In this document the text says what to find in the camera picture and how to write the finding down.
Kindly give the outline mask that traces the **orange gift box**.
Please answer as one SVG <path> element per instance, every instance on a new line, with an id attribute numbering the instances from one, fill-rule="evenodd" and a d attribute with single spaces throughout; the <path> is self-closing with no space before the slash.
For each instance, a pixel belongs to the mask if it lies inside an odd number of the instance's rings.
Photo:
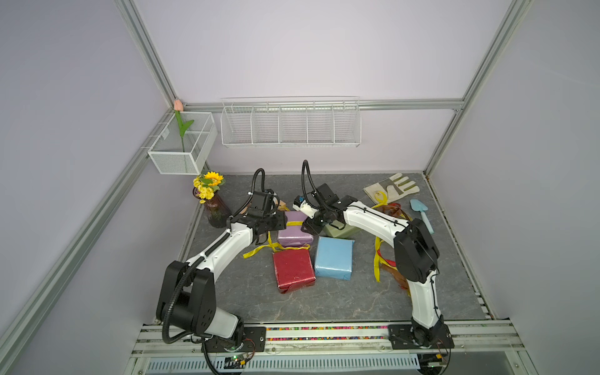
<path id="1" fill-rule="evenodd" d="M 283 201 L 279 201 L 278 208 L 279 211 L 289 211 L 287 204 Z"/>

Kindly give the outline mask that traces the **green gift box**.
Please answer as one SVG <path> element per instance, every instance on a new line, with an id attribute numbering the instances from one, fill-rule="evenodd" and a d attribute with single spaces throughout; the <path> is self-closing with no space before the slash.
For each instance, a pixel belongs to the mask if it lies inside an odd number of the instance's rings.
<path id="1" fill-rule="evenodd" d="M 323 228 L 324 235 L 330 238 L 347 239 L 358 232 L 360 232 L 359 228 L 338 221 Z"/>

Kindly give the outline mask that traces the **purple gift box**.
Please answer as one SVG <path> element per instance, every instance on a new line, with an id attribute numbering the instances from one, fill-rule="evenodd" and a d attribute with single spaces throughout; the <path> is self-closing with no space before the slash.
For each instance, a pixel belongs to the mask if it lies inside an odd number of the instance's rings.
<path id="1" fill-rule="evenodd" d="M 284 247 L 302 247 L 312 245 L 313 235 L 302 230 L 304 221 L 308 218 L 306 214 L 299 211 L 285 212 L 287 218 L 286 228 L 277 233 L 277 241 Z"/>

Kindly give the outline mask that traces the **blue gift box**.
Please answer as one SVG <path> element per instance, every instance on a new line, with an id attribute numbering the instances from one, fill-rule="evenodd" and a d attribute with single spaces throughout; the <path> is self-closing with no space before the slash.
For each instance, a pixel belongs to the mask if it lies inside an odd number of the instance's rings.
<path id="1" fill-rule="evenodd" d="M 349 281 L 353 271 L 353 240 L 319 237 L 314 263 L 318 278 Z"/>

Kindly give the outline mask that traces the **brown ribbon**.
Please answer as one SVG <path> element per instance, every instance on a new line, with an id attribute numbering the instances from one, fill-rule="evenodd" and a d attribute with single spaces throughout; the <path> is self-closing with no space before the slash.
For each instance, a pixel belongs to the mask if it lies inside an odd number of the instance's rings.
<path id="1" fill-rule="evenodd" d="M 400 204 L 398 204 L 398 203 L 392 203 L 390 205 L 381 206 L 381 207 L 378 207 L 375 209 L 376 209 L 376 211 L 379 211 L 379 212 L 389 215 L 391 217 L 395 217 L 395 218 L 403 219 L 403 220 L 409 220 L 409 217 L 402 210 Z M 396 270 L 396 268 L 389 269 L 386 266 L 381 266 L 381 270 L 385 270 L 386 272 L 389 272 L 390 275 L 392 275 L 393 278 L 396 280 L 396 282 L 398 283 L 400 288 L 402 290 L 406 291 L 408 295 L 410 295 L 408 281 L 406 280 L 406 278 L 404 278 L 403 275 L 401 275 L 401 273 L 398 272 L 398 270 Z"/>

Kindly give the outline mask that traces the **red gift box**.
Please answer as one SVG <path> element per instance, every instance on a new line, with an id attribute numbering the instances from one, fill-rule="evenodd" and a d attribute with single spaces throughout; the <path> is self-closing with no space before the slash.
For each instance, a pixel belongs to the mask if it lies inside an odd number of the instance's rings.
<path id="1" fill-rule="evenodd" d="M 277 289 L 281 294 L 312 286 L 316 282 L 309 250 L 284 250 L 273 254 Z"/>

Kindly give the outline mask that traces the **yellow ribbon of red box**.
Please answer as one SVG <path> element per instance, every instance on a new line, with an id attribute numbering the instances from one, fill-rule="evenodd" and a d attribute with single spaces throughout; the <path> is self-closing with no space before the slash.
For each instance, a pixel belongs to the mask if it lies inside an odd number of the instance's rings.
<path id="1" fill-rule="evenodd" d="M 386 206 L 388 204 L 388 196 L 384 192 L 376 192 L 376 206 L 373 208 L 378 208 L 381 206 Z M 381 238 L 376 237 L 375 239 L 375 254 L 373 258 L 373 275 L 375 276 L 375 280 L 377 283 L 381 281 L 381 266 L 386 266 L 389 269 L 395 269 L 395 262 L 385 259 L 381 255 L 381 245 L 383 241 Z"/>

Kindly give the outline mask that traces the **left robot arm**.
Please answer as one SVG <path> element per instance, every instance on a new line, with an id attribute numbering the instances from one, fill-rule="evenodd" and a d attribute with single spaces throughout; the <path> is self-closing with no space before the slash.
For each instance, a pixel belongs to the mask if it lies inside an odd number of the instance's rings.
<path id="1" fill-rule="evenodd" d="M 263 234 L 286 227 L 277 194 L 253 192 L 246 211 L 226 220 L 226 229 L 197 256 L 173 261 L 166 269 L 156 308 L 162 322 L 162 340 L 173 344 L 193 334 L 219 337 L 239 345 L 243 320 L 217 306 L 215 284 L 232 260 Z"/>

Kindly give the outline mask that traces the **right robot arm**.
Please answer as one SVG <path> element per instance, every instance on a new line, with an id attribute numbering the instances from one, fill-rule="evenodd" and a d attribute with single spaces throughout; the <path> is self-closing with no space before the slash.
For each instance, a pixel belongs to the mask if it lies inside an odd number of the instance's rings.
<path id="1" fill-rule="evenodd" d="M 319 234 L 338 221 L 359 228 L 394 249 L 395 268 L 406 278 L 412 300 L 412 332 L 432 338 L 444 326 L 435 277 L 439 250 L 423 220 L 404 220 L 370 208 L 351 196 L 339 198 L 327 184 L 295 198 L 293 208 L 307 215 L 303 231 Z"/>

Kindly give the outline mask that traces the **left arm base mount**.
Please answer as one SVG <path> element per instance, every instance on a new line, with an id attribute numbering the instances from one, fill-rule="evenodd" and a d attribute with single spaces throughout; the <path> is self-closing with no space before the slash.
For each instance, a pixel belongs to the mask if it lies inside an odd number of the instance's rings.
<path id="1" fill-rule="evenodd" d="M 267 343 L 265 326 L 242 325 L 232 337 L 213 337 L 207 342 L 208 353 L 262 353 Z"/>

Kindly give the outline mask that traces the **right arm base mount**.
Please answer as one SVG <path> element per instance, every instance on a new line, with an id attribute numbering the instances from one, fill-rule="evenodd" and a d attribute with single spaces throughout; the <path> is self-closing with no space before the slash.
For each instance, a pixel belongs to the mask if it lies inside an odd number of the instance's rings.
<path id="1" fill-rule="evenodd" d="M 390 324 L 387 329 L 388 340 L 393 349 L 455 348 L 452 335 L 444 320 L 439 320 L 431 328 L 425 328 L 416 321 L 411 321 L 411 323 Z"/>

